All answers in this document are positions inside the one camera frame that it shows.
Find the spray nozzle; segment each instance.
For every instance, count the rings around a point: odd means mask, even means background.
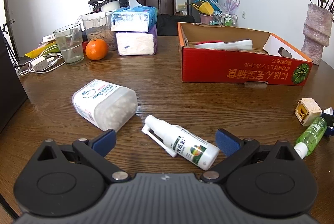
[[[156,138],[153,134],[150,133],[151,128],[148,125],[144,125],[142,128],[142,132],[147,134],[149,137],[151,137],[155,142],[158,143],[160,147],[162,147],[170,156],[173,158],[176,157],[177,153],[172,150],[171,148],[167,147],[163,142],[161,142],[158,138]]]

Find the water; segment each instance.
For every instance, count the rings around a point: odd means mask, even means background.
[[[84,58],[82,43],[73,42],[71,47],[62,49],[61,54],[64,56],[64,60],[67,64],[82,60]]]
[[[322,117],[318,117],[297,139],[296,144],[302,142],[307,146],[306,156],[309,156],[313,152],[321,137],[324,135],[326,129],[327,122]]]

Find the tissue pack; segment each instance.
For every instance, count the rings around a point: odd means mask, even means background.
[[[123,7],[113,12],[111,30],[117,32],[148,32],[157,22],[158,9],[137,6],[132,10]]]
[[[152,55],[157,50],[158,34],[155,25],[148,33],[118,32],[116,37],[120,55]]]

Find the wooden table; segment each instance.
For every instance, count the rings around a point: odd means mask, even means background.
[[[216,130],[225,128],[240,138],[253,137],[263,144],[274,144],[278,139],[294,143],[305,130],[294,115],[301,98],[314,98],[322,109],[334,106],[334,69],[325,62],[313,66],[304,87],[182,83],[177,44],[177,37],[159,37],[154,56],[120,57],[110,53],[109,59],[102,61],[84,60],[45,75],[21,77],[29,99],[0,135],[0,192],[9,204],[19,212],[13,184],[43,140],[52,138],[59,144],[71,144],[80,137],[93,138],[101,133],[75,112],[71,102],[73,93],[93,79],[136,91],[136,115],[119,131],[117,145],[106,157],[131,175],[203,172],[182,157],[172,158],[141,132],[149,114],[181,125],[211,143]],[[223,158],[220,154],[216,163]],[[332,224],[334,137],[323,138],[305,163],[319,186],[311,214],[322,224]],[[10,223],[3,210],[0,223]]]

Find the pink textured vase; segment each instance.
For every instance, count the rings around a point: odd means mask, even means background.
[[[302,52],[310,57],[314,64],[320,64],[322,51],[329,45],[331,36],[333,14],[324,8],[320,8],[313,3],[309,4],[305,27],[305,35]]]

